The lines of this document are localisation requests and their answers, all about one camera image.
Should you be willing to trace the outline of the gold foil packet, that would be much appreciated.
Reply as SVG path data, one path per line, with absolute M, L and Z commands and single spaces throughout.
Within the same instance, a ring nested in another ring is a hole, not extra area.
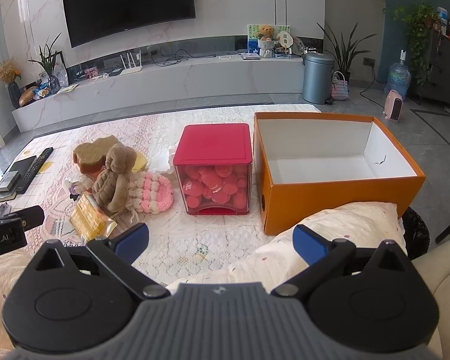
M 117 223 L 108 217 L 89 192 L 84 192 L 70 217 L 70 224 L 84 242 L 109 237 Z

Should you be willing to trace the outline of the small purple toy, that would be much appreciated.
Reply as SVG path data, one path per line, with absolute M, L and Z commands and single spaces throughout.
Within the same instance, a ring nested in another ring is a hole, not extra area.
M 69 198 L 76 202 L 86 190 L 79 181 L 65 181 L 65 189 L 69 192 Z

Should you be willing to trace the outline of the brown plush bunny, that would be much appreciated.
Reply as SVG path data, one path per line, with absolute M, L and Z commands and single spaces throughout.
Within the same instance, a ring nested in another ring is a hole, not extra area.
M 136 162 L 136 152 L 123 144 L 113 145 L 105 156 L 105 169 L 91 189 L 97 205 L 111 214 L 123 211 L 128 203 L 128 182 Z

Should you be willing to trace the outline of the pink white crochet bag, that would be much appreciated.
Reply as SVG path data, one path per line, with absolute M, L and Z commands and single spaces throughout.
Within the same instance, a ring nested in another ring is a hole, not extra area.
M 170 180 L 155 172 L 131 173 L 128 181 L 127 209 L 133 213 L 160 214 L 174 202 Z

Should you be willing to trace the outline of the brown bread plush toy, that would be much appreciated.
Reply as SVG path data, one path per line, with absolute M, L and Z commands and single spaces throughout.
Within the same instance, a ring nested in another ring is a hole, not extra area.
M 119 140 L 111 135 L 97 138 L 92 142 L 84 142 L 73 150 L 73 162 L 82 174 L 95 174 L 105 166 L 105 158 L 110 148 Z

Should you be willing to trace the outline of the yellow soft cloth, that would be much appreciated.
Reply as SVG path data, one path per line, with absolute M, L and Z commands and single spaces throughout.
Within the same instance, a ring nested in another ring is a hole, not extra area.
M 139 151 L 136 151 L 136 160 L 135 160 L 135 164 L 131 171 L 134 173 L 142 172 L 147 169 L 147 166 L 148 166 L 148 160 L 145 157 L 145 155 Z

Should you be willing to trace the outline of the black remote control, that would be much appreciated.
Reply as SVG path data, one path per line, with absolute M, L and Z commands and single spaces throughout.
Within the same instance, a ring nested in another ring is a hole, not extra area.
M 17 194 L 24 194 L 36 175 L 38 174 L 40 168 L 45 164 L 49 156 L 53 152 L 53 147 L 48 147 L 42 151 L 42 153 L 34 159 L 31 166 L 27 169 L 25 175 L 22 177 L 20 183 L 17 186 Z

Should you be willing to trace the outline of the pink patterned table cloth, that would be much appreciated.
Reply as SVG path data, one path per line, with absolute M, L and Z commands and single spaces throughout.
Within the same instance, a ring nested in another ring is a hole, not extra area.
M 1 310 L 16 279 L 26 264 L 50 238 L 64 245 L 81 245 L 82 237 L 72 228 L 70 218 L 74 201 L 69 187 L 85 182 L 74 163 L 74 148 L 97 138 L 113 136 L 147 159 L 147 169 L 161 182 L 168 182 L 173 192 L 171 206 L 162 212 L 123 211 L 114 216 L 115 234 L 137 222 L 148 226 L 147 250 L 135 261 L 135 267 L 160 284 L 171 284 L 192 275 L 212 272 L 248 257 L 270 241 L 263 232 L 259 199 L 252 194 L 249 213 L 244 215 L 192 216 L 185 211 L 172 158 L 188 125 L 252 125 L 258 112 L 311 112 L 304 104 L 233 106 L 194 109 L 156 115 L 119 119 L 54 133 L 33 139 L 19 153 L 24 159 L 52 148 L 52 154 L 29 189 L 9 202 L 18 211 L 41 206 L 44 222 L 26 233 L 25 247 L 0 256 L 0 357 L 11 349 L 11 342 L 1 322 Z

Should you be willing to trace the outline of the white marble tv console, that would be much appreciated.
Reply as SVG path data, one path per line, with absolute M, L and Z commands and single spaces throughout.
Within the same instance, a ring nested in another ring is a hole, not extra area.
M 24 133 L 69 119 L 156 102 L 302 91 L 300 58 L 243 60 L 197 58 L 173 66 L 149 65 L 139 72 L 86 80 L 70 92 L 46 97 L 13 111 Z

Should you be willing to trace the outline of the pink space heater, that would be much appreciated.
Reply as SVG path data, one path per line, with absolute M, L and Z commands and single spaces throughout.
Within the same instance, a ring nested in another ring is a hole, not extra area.
M 398 121 L 401 115 L 402 96 L 395 89 L 391 89 L 385 99 L 383 114 L 385 119 Z

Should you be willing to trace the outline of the pink woven handbag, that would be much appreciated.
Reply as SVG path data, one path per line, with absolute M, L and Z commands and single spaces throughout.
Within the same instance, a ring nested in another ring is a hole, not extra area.
M 349 98 L 349 86 L 341 72 L 333 72 L 331 77 L 331 98 L 343 101 Z

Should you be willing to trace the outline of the grey metal trash bin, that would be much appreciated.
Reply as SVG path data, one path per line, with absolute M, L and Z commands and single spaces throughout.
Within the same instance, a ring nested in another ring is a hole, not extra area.
M 335 60 L 330 55 L 307 52 L 302 62 L 302 98 L 312 104 L 322 105 L 330 98 Z

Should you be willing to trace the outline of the blue water jug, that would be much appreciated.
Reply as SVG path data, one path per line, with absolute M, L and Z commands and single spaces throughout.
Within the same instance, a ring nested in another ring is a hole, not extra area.
M 398 92 L 402 99 L 407 97 L 407 91 L 410 86 L 411 73 L 406 65 L 407 52 L 402 49 L 397 63 L 390 66 L 388 70 L 388 79 L 385 86 L 385 92 L 391 90 Z

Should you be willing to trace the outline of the potted long leaf plant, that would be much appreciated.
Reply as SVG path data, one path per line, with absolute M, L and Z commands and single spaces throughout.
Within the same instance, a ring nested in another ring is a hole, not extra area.
M 359 55 L 364 55 L 371 52 L 369 49 L 360 49 L 360 45 L 364 41 L 376 37 L 377 34 L 370 33 L 364 37 L 356 37 L 355 33 L 359 23 L 356 23 L 353 26 L 347 37 L 344 33 L 337 36 L 329 24 L 317 25 L 322 31 L 324 38 L 328 40 L 331 45 L 331 49 L 324 49 L 323 51 L 334 58 L 338 71 L 342 73 L 345 80 L 349 82 L 353 60 Z

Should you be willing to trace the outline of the dark cabinet with items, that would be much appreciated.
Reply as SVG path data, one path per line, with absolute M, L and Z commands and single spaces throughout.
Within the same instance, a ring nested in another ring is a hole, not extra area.
M 450 109 L 450 20 L 445 8 L 437 8 L 430 44 L 424 54 L 426 69 L 414 89 L 418 100 L 436 102 Z

